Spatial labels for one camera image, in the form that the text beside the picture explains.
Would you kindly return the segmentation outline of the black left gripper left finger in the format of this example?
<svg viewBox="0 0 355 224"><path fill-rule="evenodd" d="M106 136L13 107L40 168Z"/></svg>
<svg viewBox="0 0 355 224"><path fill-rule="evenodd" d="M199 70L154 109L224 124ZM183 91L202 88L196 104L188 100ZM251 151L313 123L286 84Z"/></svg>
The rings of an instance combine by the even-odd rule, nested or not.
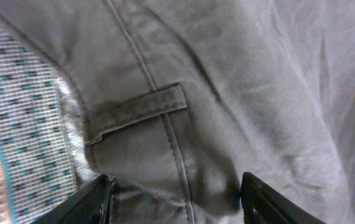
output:
<svg viewBox="0 0 355 224"><path fill-rule="evenodd" d="M109 223L113 180L98 176L33 224Z"/></svg>

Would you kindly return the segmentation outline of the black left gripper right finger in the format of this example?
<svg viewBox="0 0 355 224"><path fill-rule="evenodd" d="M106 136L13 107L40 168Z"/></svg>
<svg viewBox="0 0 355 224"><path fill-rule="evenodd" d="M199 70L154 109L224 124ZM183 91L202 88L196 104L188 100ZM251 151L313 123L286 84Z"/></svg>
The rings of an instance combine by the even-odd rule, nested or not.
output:
<svg viewBox="0 0 355 224"><path fill-rule="evenodd" d="M250 172L242 175L240 194L245 224L325 224Z"/></svg>

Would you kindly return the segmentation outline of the grey shorts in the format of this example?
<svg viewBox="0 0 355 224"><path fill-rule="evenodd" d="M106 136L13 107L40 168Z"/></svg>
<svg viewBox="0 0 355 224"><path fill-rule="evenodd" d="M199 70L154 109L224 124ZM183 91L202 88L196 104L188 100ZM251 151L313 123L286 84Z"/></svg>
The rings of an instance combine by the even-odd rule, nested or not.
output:
<svg viewBox="0 0 355 224"><path fill-rule="evenodd" d="M251 172L355 223L355 1L0 1L78 96L112 223L241 223Z"/></svg>

